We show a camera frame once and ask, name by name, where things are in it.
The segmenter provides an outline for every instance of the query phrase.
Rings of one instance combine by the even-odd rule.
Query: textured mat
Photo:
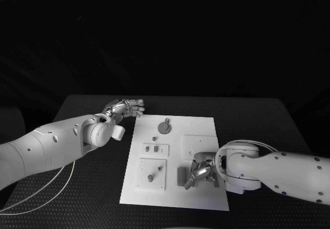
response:
[[[220,146],[230,140],[251,139],[278,150],[310,154],[294,121],[277,99],[72,95],[55,121],[96,114],[115,98],[143,98],[145,114],[150,115],[213,117]],[[330,228],[330,206],[278,195],[265,186],[243,195],[228,192],[229,212],[119,204],[134,123],[135,118],[124,119],[119,124],[125,127],[122,140],[111,139],[76,161],[70,183],[58,198],[29,214],[0,216],[1,228]],[[9,212],[26,211],[55,196],[70,167],[42,193]],[[7,205],[30,195],[55,173],[50,171],[23,179]]]

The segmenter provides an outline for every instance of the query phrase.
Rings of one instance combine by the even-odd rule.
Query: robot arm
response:
[[[62,120],[36,128],[0,145],[0,190],[24,177],[63,167],[109,138],[121,140],[124,117],[143,115],[143,100],[108,103],[104,112]]]
[[[308,155],[272,152],[259,157],[258,147],[249,143],[226,144],[216,153],[194,155],[197,166],[192,168],[186,189],[196,179],[209,180],[216,170],[228,191],[243,194],[264,183],[282,195],[330,205],[330,159]]]

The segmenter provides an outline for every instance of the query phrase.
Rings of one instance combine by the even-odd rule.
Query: dark table surface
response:
[[[294,121],[278,99],[72,95],[55,121],[96,114],[114,99],[145,100],[145,114],[215,118],[219,145],[238,139],[255,140],[278,150],[310,154]],[[70,183],[58,198],[39,210],[19,216],[0,216],[0,228],[330,228],[330,206],[274,193],[265,186],[243,195],[228,194],[229,212],[119,204],[135,118],[125,118],[121,141],[92,151],[76,161]],[[33,209],[60,190],[72,165],[50,186],[7,213]],[[29,196],[58,170],[23,179],[7,205]]]

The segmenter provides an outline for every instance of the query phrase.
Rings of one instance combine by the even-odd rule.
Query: robotic hand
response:
[[[121,140],[124,117],[143,115],[144,102],[114,100],[102,113],[89,114],[37,127],[17,140],[0,145],[0,190],[30,176],[63,167],[109,138]]]
[[[258,147],[271,153],[259,157]],[[238,140],[229,142],[217,152],[194,154],[189,189],[196,180],[213,181],[216,174],[225,180],[229,192],[243,194],[264,183],[282,195],[330,205],[330,159],[278,152],[261,142]]]

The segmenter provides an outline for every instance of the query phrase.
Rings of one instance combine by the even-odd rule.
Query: white panel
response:
[[[210,136],[183,136],[183,159],[192,161],[199,152],[215,152],[219,149],[217,137]]]
[[[168,157],[168,145],[143,144],[140,155],[141,157]]]
[[[170,119],[171,131],[167,135],[163,135],[158,133],[157,126],[166,118]],[[177,168],[184,167],[190,169],[192,165],[192,161],[184,160],[181,156],[181,139],[184,135],[216,137],[213,118],[144,114],[135,119],[119,203],[229,211],[225,182],[220,176],[217,176],[217,188],[207,181],[197,182],[196,187],[189,190],[177,186]],[[168,157],[166,158],[164,191],[135,189],[138,160],[144,158],[140,154],[140,149],[145,143],[168,145],[170,147]],[[207,151],[209,149],[205,143],[200,146],[200,151]]]
[[[166,160],[140,159],[135,173],[135,189],[164,191],[166,187]]]

